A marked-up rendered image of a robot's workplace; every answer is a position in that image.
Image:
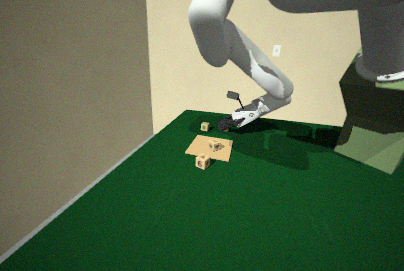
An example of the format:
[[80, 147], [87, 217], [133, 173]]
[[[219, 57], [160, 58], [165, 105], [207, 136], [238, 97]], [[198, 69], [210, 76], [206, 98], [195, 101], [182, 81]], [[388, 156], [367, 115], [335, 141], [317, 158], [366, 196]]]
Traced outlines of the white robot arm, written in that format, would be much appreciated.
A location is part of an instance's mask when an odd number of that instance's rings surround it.
[[[404, 80], [404, 0], [268, 1], [288, 13], [358, 10], [362, 53], [355, 63], [356, 72], [374, 82]], [[261, 117], [290, 104], [294, 85], [258, 46], [226, 19], [233, 2], [193, 0], [188, 12], [189, 24], [199, 52], [209, 65], [222, 67], [229, 59], [267, 92], [253, 100]]]

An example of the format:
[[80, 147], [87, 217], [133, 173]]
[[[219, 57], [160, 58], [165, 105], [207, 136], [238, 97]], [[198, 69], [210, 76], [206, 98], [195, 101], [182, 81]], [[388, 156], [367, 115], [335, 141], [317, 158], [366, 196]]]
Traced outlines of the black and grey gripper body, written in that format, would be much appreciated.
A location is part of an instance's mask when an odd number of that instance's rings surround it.
[[[251, 101], [251, 102], [253, 102], [253, 101]], [[254, 102], [251, 104], [248, 104], [246, 106], [243, 106], [243, 107], [244, 107], [244, 109], [242, 109], [242, 107], [241, 107], [232, 112], [232, 119], [235, 120], [235, 122], [238, 119], [245, 118], [244, 121], [242, 121], [240, 124], [238, 124], [236, 126], [237, 128], [240, 128], [240, 127], [252, 122], [253, 120], [257, 119], [260, 116]]]

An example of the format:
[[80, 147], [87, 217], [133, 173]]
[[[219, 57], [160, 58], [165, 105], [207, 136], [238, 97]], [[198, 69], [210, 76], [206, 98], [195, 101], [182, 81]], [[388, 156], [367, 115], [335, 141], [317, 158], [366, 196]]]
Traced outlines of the beige flat mat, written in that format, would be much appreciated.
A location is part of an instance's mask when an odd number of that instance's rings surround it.
[[211, 159], [217, 159], [229, 162], [233, 140], [216, 138], [221, 142], [220, 150], [212, 151], [208, 148], [209, 140], [215, 139], [214, 137], [197, 135], [188, 149], [186, 154], [200, 155], [201, 153], [210, 156]]

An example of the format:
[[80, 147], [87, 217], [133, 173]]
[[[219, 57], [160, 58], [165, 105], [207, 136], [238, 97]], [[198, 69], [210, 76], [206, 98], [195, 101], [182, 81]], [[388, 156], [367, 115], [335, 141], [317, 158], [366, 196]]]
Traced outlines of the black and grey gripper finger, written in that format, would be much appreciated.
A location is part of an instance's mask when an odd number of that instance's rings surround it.
[[233, 126], [236, 127], [238, 124], [240, 124], [244, 120], [245, 120], [245, 118], [241, 118], [241, 119], [238, 119], [236, 122], [234, 122], [233, 119], [230, 119], [227, 122], [223, 122], [223, 123], [218, 124], [217, 127], [219, 128], [220, 131], [223, 131], [223, 130], [226, 130], [226, 129], [231, 128]]
[[223, 118], [221, 120], [218, 121], [218, 124], [223, 123], [223, 122], [227, 122], [228, 120], [232, 119], [232, 114], [227, 116], [226, 118]]

